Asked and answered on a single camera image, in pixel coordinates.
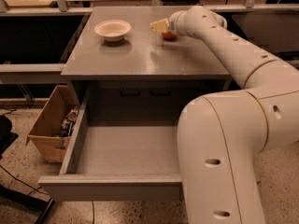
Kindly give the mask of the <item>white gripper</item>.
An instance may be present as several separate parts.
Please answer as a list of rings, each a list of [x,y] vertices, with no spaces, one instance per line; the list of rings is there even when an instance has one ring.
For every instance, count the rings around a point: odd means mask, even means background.
[[[187,34],[185,15],[185,11],[178,11],[172,14],[169,19],[152,22],[149,27],[153,32],[167,33],[169,31],[170,22],[170,32],[173,35],[185,36]]]

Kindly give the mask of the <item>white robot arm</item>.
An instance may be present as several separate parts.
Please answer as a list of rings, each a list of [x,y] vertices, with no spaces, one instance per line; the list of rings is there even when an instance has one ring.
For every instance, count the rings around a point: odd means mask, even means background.
[[[179,117],[189,224],[265,224],[253,157],[299,140],[298,71],[226,26],[220,15],[197,6],[150,27],[203,41],[239,87],[200,96]]]

